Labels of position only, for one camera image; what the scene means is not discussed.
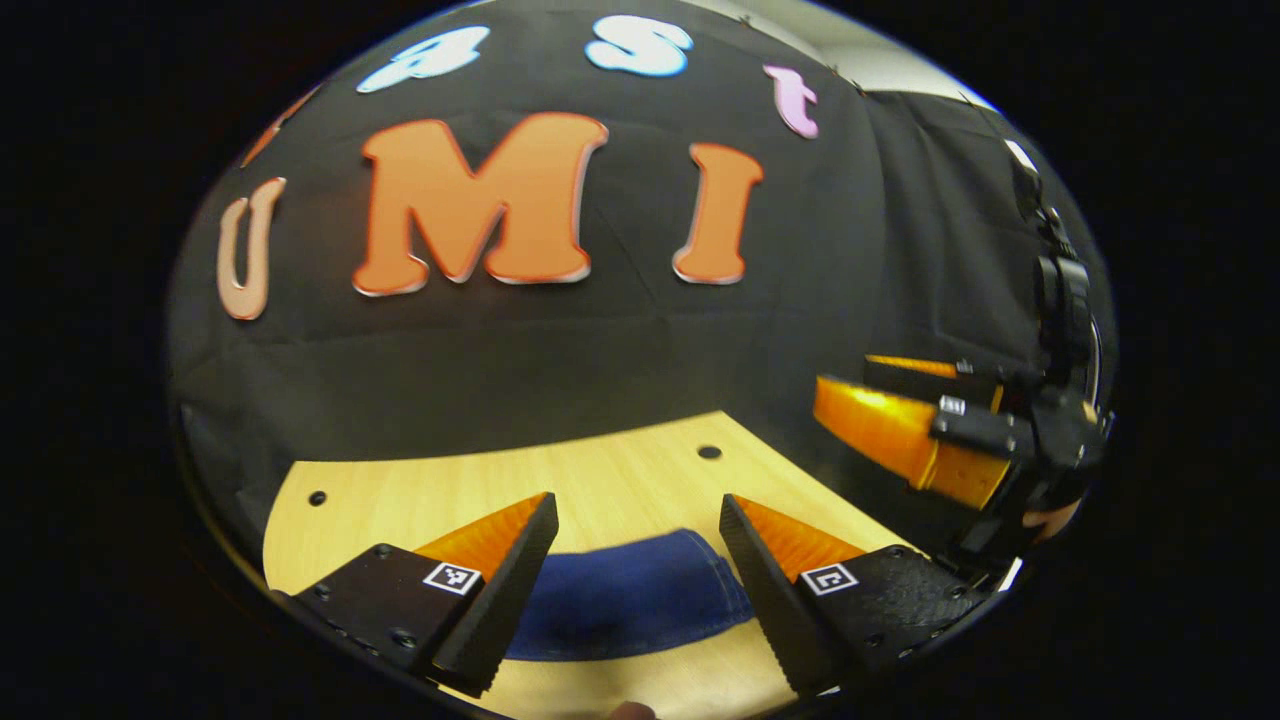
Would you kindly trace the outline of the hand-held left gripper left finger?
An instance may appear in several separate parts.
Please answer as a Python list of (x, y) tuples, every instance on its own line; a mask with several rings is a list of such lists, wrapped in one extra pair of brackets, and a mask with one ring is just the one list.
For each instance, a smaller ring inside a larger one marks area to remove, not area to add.
[(541, 492), (417, 550), (369, 546), (291, 603), (375, 662), (477, 698), (492, 688), (559, 529)]

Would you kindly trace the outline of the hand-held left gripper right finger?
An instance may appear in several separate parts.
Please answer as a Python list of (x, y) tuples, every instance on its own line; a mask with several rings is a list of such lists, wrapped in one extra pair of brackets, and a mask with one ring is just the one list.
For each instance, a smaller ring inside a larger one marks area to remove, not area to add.
[(719, 533), (801, 697), (883, 682), (965, 628), (989, 598), (905, 544), (861, 550), (740, 495), (723, 497)]

